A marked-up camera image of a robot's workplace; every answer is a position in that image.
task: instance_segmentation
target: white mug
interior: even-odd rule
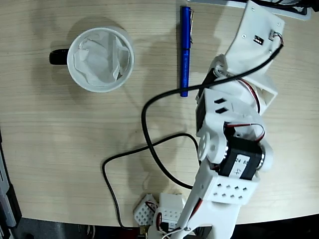
[[[117,36],[125,46],[128,48],[130,52],[129,57],[129,65],[126,71],[115,81],[109,83],[105,86],[94,86],[87,82],[86,78],[81,74],[78,70],[75,69],[74,66],[74,54],[78,50],[80,43],[90,34],[96,31],[105,31]],[[71,44],[69,49],[58,49],[54,50],[49,55],[49,61],[52,65],[67,65],[69,73],[72,79],[83,89],[91,91],[91,92],[98,92],[104,93],[112,91],[127,81],[129,76],[132,73],[133,66],[134,66],[134,51],[133,51],[133,41],[128,35],[126,31],[123,29],[116,27],[116,26],[107,26],[107,27],[96,27],[89,29],[83,33],[81,33]]]

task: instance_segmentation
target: black cable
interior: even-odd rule
[[[194,145],[196,147],[196,151],[198,151],[198,144],[197,144],[197,141],[196,139],[190,135],[189,133],[177,133],[177,134],[174,134],[174,135],[171,135],[171,136],[168,136],[168,137],[165,137],[163,139],[161,139],[160,141],[154,143],[152,145],[152,147],[156,146],[156,145],[159,145],[161,143],[164,143],[170,139],[173,139],[173,138],[177,138],[177,137],[182,137],[182,136],[186,136],[186,137],[189,137],[193,142],[194,142]],[[114,191],[112,189],[112,186],[108,180],[108,177],[106,175],[106,171],[105,171],[105,166],[108,162],[111,162],[112,160],[114,159],[117,159],[117,158],[121,158],[121,157],[124,157],[124,156],[128,156],[128,155],[131,155],[131,154],[134,154],[134,153],[139,153],[141,151],[144,151],[146,149],[148,149],[149,146],[145,146],[145,147],[142,147],[142,148],[138,148],[138,149],[135,149],[135,150],[132,150],[132,151],[129,151],[129,152],[126,152],[126,153],[120,153],[120,154],[117,154],[117,155],[114,155],[108,159],[106,159],[103,164],[102,164],[102,173],[103,173],[103,177],[104,177],[104,180],[106,182],[106,184],[108,185],[108,188],[110,190],[110,193],[112,195],[112,198],[113,198],[113,201],[114,201],[114,205],[115,205],[115,209],[116,209],[116,216],[118,218],[118,222],[119,222],[119,225],[121,228],[123,229],[126,229],[126,230],[131,230],[131,228],[128,228],[128,227],[125,227],[123,224],[122,224],[122,221],[121,221],[121,214],[120,214],[120,208],[119,208],[119,204],[118,204],[118,201],[116,199],[116,196],[114,194]]]
[[[284,0],[279,0],[277,2],[274,2],[275,5],[280,4],[281,2],[283,2]]]
[[[198,90],[198,89],[203,89],[203,88],[209,88],[209,87],[212,87],[212,86],[216,86],[216,85],[219,85],[219,84],[223,84],[223,83],[227,83],[227,82],[230,82],[230,81],[234,81],[234,80],[237,80],[237,79],[240,79],[240,78],[243,78],[247,75],[250,75],[260,69],[262,69],[264,66],[266,66],[268,63],[270,63],[280,52],[280,50],[284,47],[283,44],[281,44],[275,51],[274,53],[269,57],[268,60],[266,60],[264,63],[262,63],[261,65],[249,70],[249,71],[246,71],[244,73],[241,73],[237,76],[232,76],[232,77],[229,77],[229,78],[226,78],[226,79],[223,79],[223,80],[219,80],[219,81],[214,81],[212,83],[208,83],[208,84],[201,84],[201,85],[194,85],[194,86],[190,86],[190,87],[187,87],[187,88],[180,88],[180,89],[175,89],[175,90],[170,90],[170,91],[166,91],[164,93],[161,93],[157,96],[154,96],[153,98],[151,98],[149,101],[146,102],[146,104],[144,105],[143,107],[143,110],[142,110],[142,115],[141,115],[141,123],[142,123],[142,129],[143,129],[143,133],[144,133],[144,137],[145,137],[145,141],[150,149],[150,152],[155,160],[155,162],[157,163],[157,165],[159,166],[159,168],[161,169],[161,171],[171,180],[173,181],[174,183],[178,184],[179,186],[181,187],[184,187],[184,188],[188,188],[188,189],[192,189],[192,186],[190,185],[187,185],[183,182],[180,182],[179,180],[177,180],[176,178],[173,177],[173,175],[170,174],[170,172],[168,172],[168,170],[165,168],[165,166],[162,164],[162,162],[160,161],[154,147],[152,146],[152,141],[151,141],[151,138],[150,138],[150,135],[149,135],[149,131],[148,131],[148,126],[147,126],[147,122],[146,122],[146,112],[147,112],[147,109],[149,108],[149,106],[151,104],[153,104],[154,102],[158,101],[159,99],[162,99],[164,97],[167,97],[167,96],[171,96],[171,95],[174,95],[174,94],[179,94],[181,92],[184,92],[184,91],[194,91],[194,90]]]
[[[263,0],[254,0],[260,6],[267,6],[272,8],[292,8],[292,7],[310,7],[308,4],[302,4],[300,2],[295,4],[277,4],[277,2],[267,2]]]

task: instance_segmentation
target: pen clip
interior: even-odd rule
[[[193,20],[194,20],[194,11],[190,10],[190,43],[193,44],[193,38],[191,37],[191,32],[193,30]]]

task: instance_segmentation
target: black mug handle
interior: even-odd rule
[[[49,62],[52,65],[66,65],[69,49],[58,49],[50,52]]]

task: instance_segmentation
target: pen cap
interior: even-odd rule
[[[190,24],[191,24],[191,9],[188,6],[183,6],[180,10],[181,24],[181,47],[190,49]]]

